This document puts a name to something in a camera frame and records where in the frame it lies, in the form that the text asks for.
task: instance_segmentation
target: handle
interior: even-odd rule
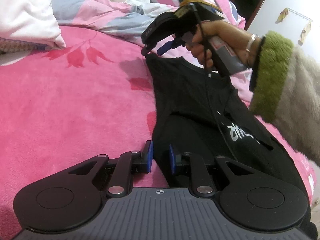
[[[212,53],[213,65],[221,77],[232,76],[248,69],[237,57],[233,49],[220,37],[212,36],[202,44]]]
[[[199,197],[213,196],[217,189],[212,182],[204,160],[199,154],[183,153],[190,161],[191,188],[195,195]]]
[[[123,197],[130,191],[131,167],[134,159],[141,157],[140,151],[122,153],[107,187],[107,196]]]

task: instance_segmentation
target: black strap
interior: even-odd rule
[[[260,64],[260,53],[261,53],[261,49],[262,49],[262,46],[264,44],[265,39],[266,38],[263,37],[260,42],[260,45],[258,48],[258,53],[257,53],[256,59],[255,59],[253,66],[252,66],[252,75],[251,75],[250,84],[249,84],[249,90],[251,92],[254,91],[256,84],[257,84],[258,70],[259,70],[259,64]]]

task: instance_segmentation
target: gray handle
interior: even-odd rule
[[[100,214],[71,232],[42,235],[21,231],[14,240],[310,240],[296,228],[257,233],[226,219],[210,199],[187,188],[133,188],[107,201]]]
[[[248,67],[240,61],[233,49],[220,39],[220,37],[213,36],[208,40],[208,42],[228,69],[230,75],[234,75],[248,69]]]

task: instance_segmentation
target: black t-shirt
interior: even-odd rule
[[[184,58],[146,56],[153,77],[157,122],[154,159],[171,187],[186,187],[184,176],[171,175],[168,148],[201,154],[204,160],[233,158],[206,98],[205,72]],[[230,78],[213,73],[208,81],[212,110],[237,161],[291,183],[306,193],[303,181],[284,147],[249,112]]]

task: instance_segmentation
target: white pillow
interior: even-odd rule
[[[0,38],[65,48],[52,0],[0,0]]]

